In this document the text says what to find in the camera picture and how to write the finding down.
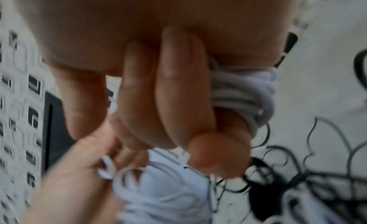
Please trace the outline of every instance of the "fingertip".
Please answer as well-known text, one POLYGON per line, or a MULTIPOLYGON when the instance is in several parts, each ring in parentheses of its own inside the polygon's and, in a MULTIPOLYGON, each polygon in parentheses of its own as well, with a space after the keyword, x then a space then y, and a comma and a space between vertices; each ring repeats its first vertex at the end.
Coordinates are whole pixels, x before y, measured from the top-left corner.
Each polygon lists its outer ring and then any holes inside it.
POLYGON ((190 165, 206 174, 222 178, 243 175, 250 162, 249 146, 219 132, 195 136, 189 144, 190 165))

